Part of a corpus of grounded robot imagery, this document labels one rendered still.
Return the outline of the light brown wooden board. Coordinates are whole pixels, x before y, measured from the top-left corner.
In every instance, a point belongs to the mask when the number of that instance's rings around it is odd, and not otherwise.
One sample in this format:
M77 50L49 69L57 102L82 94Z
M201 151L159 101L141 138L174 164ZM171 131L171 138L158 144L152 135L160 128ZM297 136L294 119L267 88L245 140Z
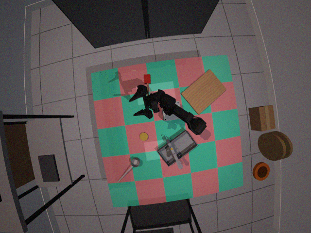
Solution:
M209 69L181 95L199 115L210 106L226 88L216 75Z

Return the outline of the red spatula with wooden handle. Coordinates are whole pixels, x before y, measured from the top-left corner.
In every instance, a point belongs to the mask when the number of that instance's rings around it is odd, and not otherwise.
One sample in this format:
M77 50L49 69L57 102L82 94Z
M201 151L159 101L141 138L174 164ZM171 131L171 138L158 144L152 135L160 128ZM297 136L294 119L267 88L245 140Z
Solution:
M151 83L150 74L144 75L144 83L147 84L147 91L148 91L148 84Z

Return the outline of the grey saucepan with long handle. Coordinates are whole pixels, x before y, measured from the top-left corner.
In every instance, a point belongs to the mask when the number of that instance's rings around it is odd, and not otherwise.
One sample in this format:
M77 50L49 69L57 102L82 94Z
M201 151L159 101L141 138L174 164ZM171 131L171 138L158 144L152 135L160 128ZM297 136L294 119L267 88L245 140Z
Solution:
M139 164L140 164L140 160L139 160L138 158L133 158L132 161L131 161L131 165L132 165L132 166L129 168L129 170L130 170L132 167L138 167ZM128 170L128 171L129 171L129 170ZM126 173L127 173L128 171L126 171ZM126 175L126 173L125 173L117 182L119 182L119 181Z

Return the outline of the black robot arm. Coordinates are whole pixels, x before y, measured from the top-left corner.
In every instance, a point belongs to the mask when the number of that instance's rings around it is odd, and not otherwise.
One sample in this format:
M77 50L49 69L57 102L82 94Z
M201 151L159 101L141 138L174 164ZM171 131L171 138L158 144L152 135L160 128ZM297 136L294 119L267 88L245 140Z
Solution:
M176 105L176 98L166 94L162 90L157 92L159 97L160 107L163 108L165 114L171 116L172 114L179 117L182 121L187 123L188 128L196 135L200 135L206 128L206 122L201 117L196 117L192 113L185 111L180 106ZM156 97L149 97L151 107L154 113L159 112ZM195 118L194 118L195 117Z

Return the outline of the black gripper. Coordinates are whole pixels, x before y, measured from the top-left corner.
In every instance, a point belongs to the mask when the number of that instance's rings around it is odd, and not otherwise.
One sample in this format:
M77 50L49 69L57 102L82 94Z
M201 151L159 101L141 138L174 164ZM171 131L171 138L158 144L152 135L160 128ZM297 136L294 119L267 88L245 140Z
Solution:
M149 97L156 97L157 98L157 103L159 102L159 97L157 93L150 93L150 95L146 96L148 94L147 87L144 85L138 85L138 89L135 93L135 95L129 100L130 102L133 100L136 100L138 98L143 97L145 109L140 110L133 114L133 116L146 116L147 118L151 119L153 117L152 111L149 110L149 107L151 107L150 104L150 99Z

